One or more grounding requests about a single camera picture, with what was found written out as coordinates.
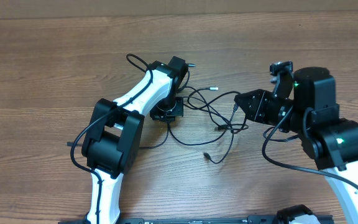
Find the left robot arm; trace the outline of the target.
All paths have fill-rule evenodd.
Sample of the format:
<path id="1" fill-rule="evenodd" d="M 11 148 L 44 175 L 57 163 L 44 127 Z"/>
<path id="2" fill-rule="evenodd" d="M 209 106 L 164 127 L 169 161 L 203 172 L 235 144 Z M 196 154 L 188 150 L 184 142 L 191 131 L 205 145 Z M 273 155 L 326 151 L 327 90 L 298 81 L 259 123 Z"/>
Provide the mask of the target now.
<path id="1" fill-rule="evenodd" d="M 171 123 L 183 116 L 183 99 L 177 93 L 188 67 L 176 56 L 168 64 L 155 61 L 146 66 L 144 78 L 128 93 L 95 104 L 81 148 L 93 185 L 91 207 L 83 223 L 117 223 L 122 180 L 140 148 L 144 119 L 149 115 Z"/>

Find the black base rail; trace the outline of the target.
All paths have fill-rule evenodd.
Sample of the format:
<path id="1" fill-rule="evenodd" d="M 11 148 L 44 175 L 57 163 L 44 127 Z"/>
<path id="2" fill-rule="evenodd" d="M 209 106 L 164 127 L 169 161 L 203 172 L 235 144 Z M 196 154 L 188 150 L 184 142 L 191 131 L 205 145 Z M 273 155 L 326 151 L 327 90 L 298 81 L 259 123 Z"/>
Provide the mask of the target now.
<path id="1" fill-rule="evenodd" d="M 249 215 L 243 218 L 156 219 L 119 218 L 118 224 L 273 224 L 275 215 Z"/>

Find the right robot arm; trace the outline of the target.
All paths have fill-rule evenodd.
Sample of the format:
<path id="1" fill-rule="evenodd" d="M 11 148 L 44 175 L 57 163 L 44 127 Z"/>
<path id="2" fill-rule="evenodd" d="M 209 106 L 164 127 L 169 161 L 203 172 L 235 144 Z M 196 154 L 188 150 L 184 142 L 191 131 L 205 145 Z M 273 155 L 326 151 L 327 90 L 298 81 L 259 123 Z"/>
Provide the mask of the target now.
<path id="1" fill-rule="evenodd" d="M 270 125 L 263 157 L 276 166 L 325 177 L 348 223 L 358 223 L 358 123 L 339 115 L 336 82 L 327 68 L 271 65 L 273 91 L 262 89 L 235 96 L 249 121 Z M 275 161 L 266 154 L 276 131 L 294 132 L 315 169 Z"/>

